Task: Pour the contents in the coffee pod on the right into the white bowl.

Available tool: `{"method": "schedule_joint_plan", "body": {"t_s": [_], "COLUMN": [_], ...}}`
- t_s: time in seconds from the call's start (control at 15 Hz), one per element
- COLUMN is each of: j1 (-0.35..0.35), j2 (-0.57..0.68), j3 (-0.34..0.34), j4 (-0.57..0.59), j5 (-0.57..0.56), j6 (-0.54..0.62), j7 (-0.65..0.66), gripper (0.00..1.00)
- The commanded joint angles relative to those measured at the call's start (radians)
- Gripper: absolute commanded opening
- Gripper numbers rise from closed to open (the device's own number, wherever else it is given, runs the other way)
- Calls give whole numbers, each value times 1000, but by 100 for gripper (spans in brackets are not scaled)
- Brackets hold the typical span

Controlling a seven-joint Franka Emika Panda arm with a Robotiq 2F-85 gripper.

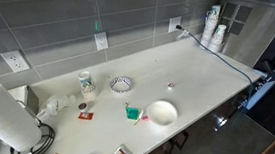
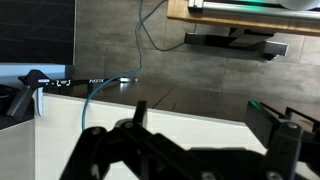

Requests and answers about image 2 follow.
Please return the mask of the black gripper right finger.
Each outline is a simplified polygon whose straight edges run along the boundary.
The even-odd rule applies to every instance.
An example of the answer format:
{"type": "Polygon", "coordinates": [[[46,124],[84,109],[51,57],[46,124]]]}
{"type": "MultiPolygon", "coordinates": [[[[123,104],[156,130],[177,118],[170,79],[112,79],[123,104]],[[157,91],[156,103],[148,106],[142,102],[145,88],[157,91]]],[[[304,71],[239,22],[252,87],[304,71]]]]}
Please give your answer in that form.
{"type": "Polygon", "coordinates": [[[292,108],[285,114],[262,102],[249,101],[245,112],[245,124],[267,149],[259,167],[259,175],[265,180],[307,180],[296,173],[297,164],[303,162],[316,175],[320,174],[319,123],[292,108]],[[314,123],[308,132],[293,122],[296,113],[314,123]]]}

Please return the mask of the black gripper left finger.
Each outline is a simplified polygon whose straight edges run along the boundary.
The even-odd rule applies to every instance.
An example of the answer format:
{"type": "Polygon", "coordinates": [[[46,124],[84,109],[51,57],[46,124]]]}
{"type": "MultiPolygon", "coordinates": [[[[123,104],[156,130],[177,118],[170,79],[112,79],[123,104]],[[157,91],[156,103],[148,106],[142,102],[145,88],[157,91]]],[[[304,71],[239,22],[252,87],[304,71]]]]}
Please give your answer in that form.
{"type": "Polygon", "coordinates": [[[186,180],[165,158],[168,139],[145,129],[147,102],[139,101],[132,119],[119,120],[111,131],[101,126],[84,130],[59,180],[103,180],[113,163],[123,162],[139,180],[186,180]]]}

